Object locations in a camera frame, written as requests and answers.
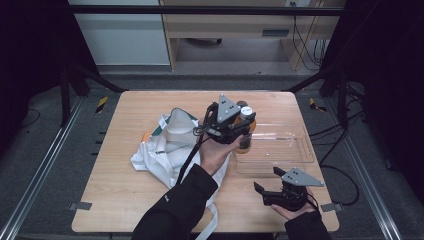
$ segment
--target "aluminum rail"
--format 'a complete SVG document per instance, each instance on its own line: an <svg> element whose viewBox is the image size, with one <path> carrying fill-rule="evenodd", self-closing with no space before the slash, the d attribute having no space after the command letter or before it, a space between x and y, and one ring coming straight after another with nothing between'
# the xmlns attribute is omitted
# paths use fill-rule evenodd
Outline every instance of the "aluminum rail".
<svg viewBox="0 0 424 240"><path fill-rule="evenodd" d="M32 178L20 202L18 203L18 206L15 208L15 211L12 213L6 224L0 230L0 240L15 239L22 223L24 222L29 210L31 209L32 204L37 198L38 193L40 192L41 187L43 186L43 183L47 178L47 175L49 174L50 169L52 168L60 152L60 149L62 148L70 130L74 125L74 122L80 112L83 102L84 97L77 98L77 101L74 103L74 106L72 108L73 114L71 118L64 127L61 127L59 129L52 145L44 156L44 159L41 162L37 172Z"/></svg>
<svg viewBox="0 0 424 240"><path fill-rule="evenodd" d="M139 6L139 5L45 5L43 10L71 11L87 14L192 14L192 15L280 15L280 16L344 16L365 14L366 10L307 7L253 6Z"/></svg>
<svg viewBox="0 0 424 240"><path fill-rule="evenodd" d="M329 111L333 120L337 123L337 113L336 106L334 106L333 101L324 98L325 104L329 106ZM367 168L363 164L363 160L360 157L360 154L355 148L352 139L347 135L344 140L345 149L349 156L349 160L352 164L353 170L358 177L358 181L364 191L364 195L370 204L371 209L374 212L374 216L377 219L377 223L380 225L381 231L384 234L384 237L387 240L401 240L402 236L399 232L399 229L394 222L386 203L381 197L377 186L371 178L370 173L368 173Z"/></svg>

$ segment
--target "white strap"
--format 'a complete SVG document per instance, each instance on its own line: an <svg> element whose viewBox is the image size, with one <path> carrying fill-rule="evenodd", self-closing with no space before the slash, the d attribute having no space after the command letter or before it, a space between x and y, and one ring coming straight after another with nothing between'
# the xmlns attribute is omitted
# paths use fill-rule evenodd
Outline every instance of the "white strap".
<svg viewBox="0 0 424 240"><path fill-rule="evenodd" d="M166 123L166 119L169 117L169 115L167 114L161 114L158 120L158 124L160 126L160 128L164 129L167 125Z"/></svg>
<svg viewBox="0 0 424 240"><path fill-rule="evenodd" d="M199 236L197 236L196 240L207 239L213 233L213 231L215 231L215 228L218 226L218 209L216 208L214 203L210 204L208 206L208 209L209 211L211 211L213 218L208 224L208 226L206 226L206 228L203 229L203 231L199 234Z"/></svg>

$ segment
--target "black sleeve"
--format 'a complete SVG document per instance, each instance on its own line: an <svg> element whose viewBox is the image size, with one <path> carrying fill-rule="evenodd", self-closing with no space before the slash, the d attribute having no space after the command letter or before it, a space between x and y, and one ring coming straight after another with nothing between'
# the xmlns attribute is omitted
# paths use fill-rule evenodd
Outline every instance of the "black sleeve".
<svg viewBox="0 0 424 240"><path fill-rule="evenodd" d="M141 218L132 239L188 239L218 189L213 178L194 164L184 181L170 189Z"/></svg>
<svg viewBox="0 0 424 240"><path fill-rule="evenodd" d="M286 222L285 227L290 240L331 239L319 211L304 213Z"/></svg>

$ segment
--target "gray floor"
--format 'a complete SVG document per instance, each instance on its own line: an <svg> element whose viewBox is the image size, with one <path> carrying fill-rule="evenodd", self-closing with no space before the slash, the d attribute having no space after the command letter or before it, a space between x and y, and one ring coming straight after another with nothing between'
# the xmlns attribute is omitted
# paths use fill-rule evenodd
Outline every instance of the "gray floor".
<svg viewBox="0 0 424 240"><path fill-rule="evenodd" d="M304 80L314 71L305 68L289 70L278 40L224 39L221 45L209 41L183 41L178 54L177 69L164 68L104 69L104 77L129 89L204 89L204 90L273 90L287 89ZM83 100L75 123L59 151L42 188L21 223L17 239L109 239L107 233L79 234L71 229L75 212L68 210L71 202L78 202L84 191L96 160L104 132L113 115L119 94L89 80L92 88ZM317 93L320 82L296 94L299 107L310 134L336 124L331 111L321 112L309 107L313 97L318 106L334 107L335 99L321 99ZM108 101L101 113L95 113L103 96ZM61 121L59 88L53 88L34 97L24 127L16 135L12 147L0 161L0 224L4 226L18 206L33 175L53 142ZM355 102L350 115L361 111ZM331 148L340 132L316 139L312 137L318 159ZM415 198L403 175L386 169L384 156L366 121L352 120L347 138L329 155L326 164L344 170L360 187L358 202L345 206L337 213L340 229L332 233L334 239L390 239L384 235L378 209L367 197L367 186L361 185L347 152L352 141L360 161L365 165L372 183L383 199L402 239L424 239L424 208ZM341 174L322 169L333 200L350 201L355 197L354 186ZM128 234L114 233L114 239L128 239ZM286 239L281 234L279 239Z"/></svg>

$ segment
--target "black curtain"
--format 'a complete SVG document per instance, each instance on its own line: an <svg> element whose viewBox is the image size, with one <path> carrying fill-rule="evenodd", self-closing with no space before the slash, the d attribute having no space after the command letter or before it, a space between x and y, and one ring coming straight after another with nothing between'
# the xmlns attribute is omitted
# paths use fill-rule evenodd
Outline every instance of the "black curtain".
<svg viewBox="0 0 424 240"><path fill-rule="evenodd" d="M99 75L74 14L43 10L66 0L0 0L0 154L11 143L36 94L60 85L67 64ZM84 76L71 84L88 89Z"/></svg>
<svg viewBox="0 0 424 240"><path fill-rule="evenodd" d="M350 0L347 7L368 4L368 1ZM424 204L423 9L423 1L379 1L359 38L350 45L343 70L349 81L361 82L365 87L365 111L388 166L403 172ZM341 19L324 66L331 64L342 49L351 27L359 22L356 20L360 19Z"/></svg>

